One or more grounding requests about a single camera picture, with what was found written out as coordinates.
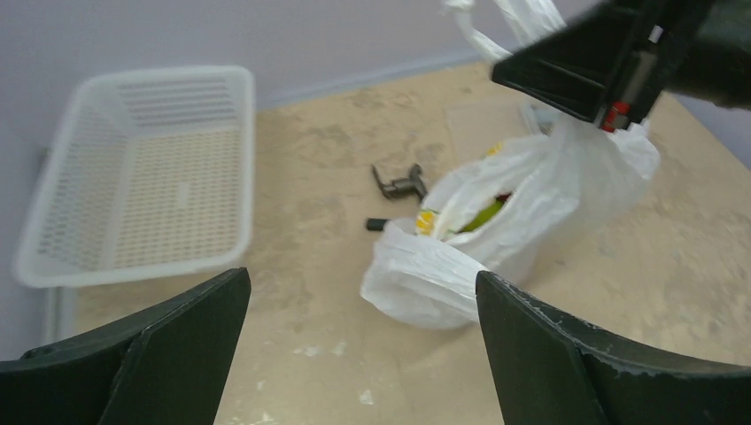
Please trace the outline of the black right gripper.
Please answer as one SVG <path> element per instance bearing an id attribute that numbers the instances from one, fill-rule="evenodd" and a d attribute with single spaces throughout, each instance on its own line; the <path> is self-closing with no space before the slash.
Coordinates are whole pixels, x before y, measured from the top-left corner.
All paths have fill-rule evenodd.
<path id="1" fill-rule="evenodd" d="M 493 82 L 608 132 L 663 91 L 750 107 L 748 1 L 601 1 L 497 62 Z"/>

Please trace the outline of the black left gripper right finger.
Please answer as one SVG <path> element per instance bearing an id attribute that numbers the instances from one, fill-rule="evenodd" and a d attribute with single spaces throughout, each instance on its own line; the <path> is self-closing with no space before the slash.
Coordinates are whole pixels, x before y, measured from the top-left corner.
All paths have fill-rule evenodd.
<path id="1" fill-rule="evenodd" d="M 619 336 L 497 274 L 476 276 L 476 303 L 507 424 L 747 424 L 748 367 Z"/>

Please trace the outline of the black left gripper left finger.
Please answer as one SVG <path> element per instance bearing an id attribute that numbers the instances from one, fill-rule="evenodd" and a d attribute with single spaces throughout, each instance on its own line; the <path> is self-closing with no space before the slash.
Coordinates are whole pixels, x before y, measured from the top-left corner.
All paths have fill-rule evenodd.
<path id="1" fill-rule="evenodd" d="M 211 424 L 252 292 L 234 268 L 1 365 L 4 424 Z"/>

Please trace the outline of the white plastic shopping bag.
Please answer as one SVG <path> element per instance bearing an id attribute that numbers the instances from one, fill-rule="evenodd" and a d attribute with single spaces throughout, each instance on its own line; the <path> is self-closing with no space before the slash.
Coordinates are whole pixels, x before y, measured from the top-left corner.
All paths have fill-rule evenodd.
<path id="1" fill-rule="evenodd" d="M 558 115 L 550 134 L 497 144 L 439 180 L 415 217 L 390 220 L 360 296 L 419 328 L 475 323 L 479 272 L 523 281 L 542 245 L 578 238 L 632 208 L 660 160 L 645 126 L 609 134 Z M 459 232 L 497 197 L 505 204 L 491 220 Z"/>

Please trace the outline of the green fake fruit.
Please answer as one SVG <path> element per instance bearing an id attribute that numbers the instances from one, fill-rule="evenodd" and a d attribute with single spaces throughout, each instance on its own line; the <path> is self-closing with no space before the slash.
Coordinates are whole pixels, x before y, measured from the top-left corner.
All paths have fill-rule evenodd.
<path id="1" fill-rule="evenodd" d="M 504 206 L 505 200 L 502 200 L 500 197 L 497 197 L 492 204 L 485 207 L 482 211 L 480 211 L 474 219 L 472 219 L 468 224 L 466 224 L 464 227 L 462 227 L 459 232 L 460 233 L 468 233 L 473 232 L 476 229 L 482 227 L 487 221 L 491 220 Z"/>

